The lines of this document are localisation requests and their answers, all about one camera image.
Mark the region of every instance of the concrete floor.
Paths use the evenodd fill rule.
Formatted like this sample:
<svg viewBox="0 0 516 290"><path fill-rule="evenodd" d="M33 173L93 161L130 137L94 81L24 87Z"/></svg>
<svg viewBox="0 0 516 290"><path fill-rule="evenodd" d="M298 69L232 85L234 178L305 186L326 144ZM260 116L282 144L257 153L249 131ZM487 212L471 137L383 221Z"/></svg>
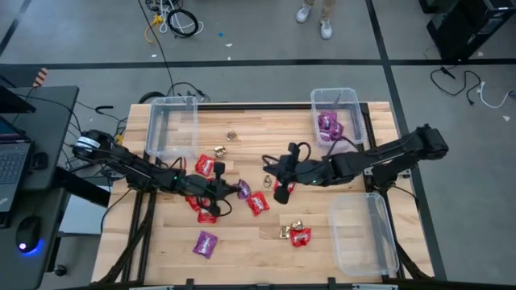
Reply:
<svg viewBox="0 0 516 290"><path fill-rule="evenodd" d="M21 1L0 2L0 35L18 14ZM424 60L433 43L426 32L430 16L415 0L373 0L387 55L391 60ZM318 35L320 2L307 23L294 14L300 1L206 2L185 0L206 24L192 39L159 35L169 61L192 61L193 67L172 68L174 81L189 81L213 102L291 102L309 100L314 88L347 86L361 101L391 101L380 54L364 0L338 1L334 38ZM156 44L144 40L145 21L134 2L124 0L32 0L6 50L2 64L89 64L161 62ZM513 17L473 58L516 58L516 17ZM210 68L208 60L378 60L377 65L227 64ZM434 48L427 57L438 59ZM9 69L21 69L13 66ZM484 106L473 93L475 106L461 94L449 97L429 78L438 66L393 66L393 75L408 127L430 123L439 128L450 152L439 162L421 163L422 181L449 280L516 284L516 197L513 194L516 101L499 110ZM455 68L458 81L436 76L442 86L459 89L462 72L476 72L487 85L485 98L499 103L516 89L515 65ZM146 92L166 91L164 68L51 69L44 85L78 85L79 100L87 105L113 105L122 118ZM115 124L81 106L75 111L84 128L113 131ZM511 119L507 122L503 116ZM76 259L63 260L77 252ZM89 281L96 255L95 238L63 242L58 261L70 266L66 280L46 277L42 288L63 288Z"/></svg>

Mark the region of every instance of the khaki pants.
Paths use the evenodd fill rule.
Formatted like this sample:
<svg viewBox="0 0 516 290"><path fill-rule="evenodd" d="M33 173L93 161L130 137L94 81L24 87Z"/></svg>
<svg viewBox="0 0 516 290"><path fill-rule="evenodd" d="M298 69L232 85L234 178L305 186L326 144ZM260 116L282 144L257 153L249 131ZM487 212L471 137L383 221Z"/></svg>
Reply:
<svg viewBox="0 0 516 290"><path fill-rule="evenodd" d="M305 0L305 4L314 5L315 0ZM322 0L321 19L329 19L335 8L335 0Z"/></svg>

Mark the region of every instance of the wooden table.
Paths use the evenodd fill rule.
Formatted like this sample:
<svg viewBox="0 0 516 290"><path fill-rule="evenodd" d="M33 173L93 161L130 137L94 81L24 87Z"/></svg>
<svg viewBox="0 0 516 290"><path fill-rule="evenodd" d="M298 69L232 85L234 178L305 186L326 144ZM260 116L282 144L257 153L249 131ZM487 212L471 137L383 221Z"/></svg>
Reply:
<svg viewBox="0 0 516 290"><path fill-rule="evenodd" d="M368 104L374 135L381 145L397 139L397 131L388 102ZM129 113L123 145L142 156L145 147L150 106L133 105ZM236 195L228 198L233 212L216 224L197 222L184 197L159 193L148 252L145 284L184 285L193 278L195 284L325 284L328 277L337 283L380 282L379 276L349 276L336 267L327 224L328 206L340 194L363 193L361 176L351 183L329 188L297 184L288 205L273 200L272 188L263 186L263 154L287 154L289 142L306 141L314 145L313 119L310 110L201 110L198 154L213 155L213 148L223 145L227 155L225 178L235 183L246 180L253 191L264 192L270 210L253 217L247 204ZM225 133L233 129L238 140L226 141ZM315 145L312 157L325 152ZM194 173L193 164L188 164ZM408 180L398 186L412 191ZM110 204L127 191L125 181L115 183ZM413 261L428 275L433 275L414 198L395 188L389 190L397 239ZM98 249L92 280L102 278L127 245L135 193L129 193L107 215ZM144 200L142 216L147 207ZM312 229L308 246L294 248L289 240L279 239L280 225L302 219ZM211 259L192 253L201 230L219 238ZM135 279L139 248L133 256L131 278Z"/></svg>

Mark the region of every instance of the person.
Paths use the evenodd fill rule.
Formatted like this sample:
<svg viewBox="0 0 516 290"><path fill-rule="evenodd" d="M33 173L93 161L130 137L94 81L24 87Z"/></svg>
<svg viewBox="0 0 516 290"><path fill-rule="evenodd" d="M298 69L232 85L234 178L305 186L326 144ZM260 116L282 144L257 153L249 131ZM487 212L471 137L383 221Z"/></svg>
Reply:
<svg viewBox="0 0 516 290"><path fill-rule="evenodd" d="M310 10L314 5L315 0L304 0L303 6L299 9L296 14L296 20L299 23L304 23L310 15ZM321 11L321 37L323 39L330 39L333 31L330 25L330 16L335 8L335 0L322 0L322 11Z"/></svg>

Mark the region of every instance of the clear plastic bin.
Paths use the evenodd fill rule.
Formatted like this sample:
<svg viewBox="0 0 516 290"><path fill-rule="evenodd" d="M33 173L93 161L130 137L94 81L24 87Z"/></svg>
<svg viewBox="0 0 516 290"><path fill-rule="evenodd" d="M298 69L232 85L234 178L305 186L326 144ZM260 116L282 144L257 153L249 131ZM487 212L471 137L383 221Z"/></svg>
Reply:
<svg viewBox="0 0 516 290"><path fill-rule="evenodd" d="M160 159L197 159L198 103L195 97L158 97L151 103L145 151Z"/></svg>
<svg viewBox="0 0 516 290"><path fill-rule="evenodd" d="M361 144L366 140L364 120L356 92L349 88L314 89L310 95L312 114L314 116L314 133L318 146L330 148L334 141L324 141L321 138L318 116L322 112L337 113L337 122L344 126L343 135L354 144ZM352 151L353 146L345 140L338 141L332 153Z"/></svg>
<svg viewBox="0 0 516 290"><path fill-rule="evenodd" d="M399 268L385 201L378 193L335 198L328 217L335 261L350 276L380 276Z"/></svg>

